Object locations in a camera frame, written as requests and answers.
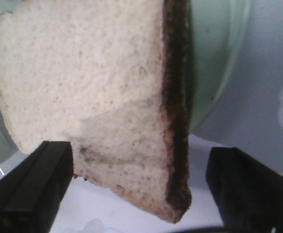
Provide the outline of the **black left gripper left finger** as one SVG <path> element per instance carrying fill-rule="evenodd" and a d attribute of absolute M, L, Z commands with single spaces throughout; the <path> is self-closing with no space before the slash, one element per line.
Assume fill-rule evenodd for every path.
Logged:
<path fill-rule="evenodd" d="M 0 179 L 0 233 L 48 233 L 72 177 L 70 142 L 42 142 Z"/>

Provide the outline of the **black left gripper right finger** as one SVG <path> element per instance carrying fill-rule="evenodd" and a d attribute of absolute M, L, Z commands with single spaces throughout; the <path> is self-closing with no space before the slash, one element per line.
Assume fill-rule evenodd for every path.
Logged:
<path fill-rule="evenodd" d="M 238 148 L 213 147 L 206 181 L 223 224 L 283 233 L 283 176 Z"/>

